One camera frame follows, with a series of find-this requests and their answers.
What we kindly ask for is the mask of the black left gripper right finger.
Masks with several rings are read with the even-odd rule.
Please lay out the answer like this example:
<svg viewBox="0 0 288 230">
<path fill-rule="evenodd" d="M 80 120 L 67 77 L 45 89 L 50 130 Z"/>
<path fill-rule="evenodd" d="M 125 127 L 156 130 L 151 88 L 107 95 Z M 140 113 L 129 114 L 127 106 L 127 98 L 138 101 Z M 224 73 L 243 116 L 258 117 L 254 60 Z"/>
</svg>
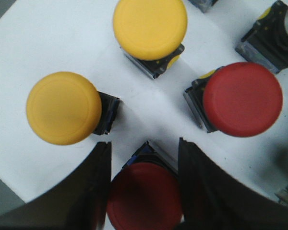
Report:
<svg viewBox="0 0 288 230">
<path fill-rule="evenodd" d="M 288 230 L 288 207 L 249 189 L 193 142 L 179 139 L 179 230 Z"/>
</svg>

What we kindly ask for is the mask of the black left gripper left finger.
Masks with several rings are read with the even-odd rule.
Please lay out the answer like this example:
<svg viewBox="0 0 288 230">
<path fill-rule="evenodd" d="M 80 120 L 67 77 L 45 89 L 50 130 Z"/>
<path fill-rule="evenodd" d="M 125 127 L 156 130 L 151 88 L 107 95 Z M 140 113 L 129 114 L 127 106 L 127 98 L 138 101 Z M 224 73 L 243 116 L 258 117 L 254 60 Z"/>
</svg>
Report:
<svg viewBox="0 0 288 230">
<path fill-rule="evenodd" d="M 111 182 L 112 144 L 98 142 L 65 179 L 0 215 L 0 230 L 101 230 Z"/>
</svg>

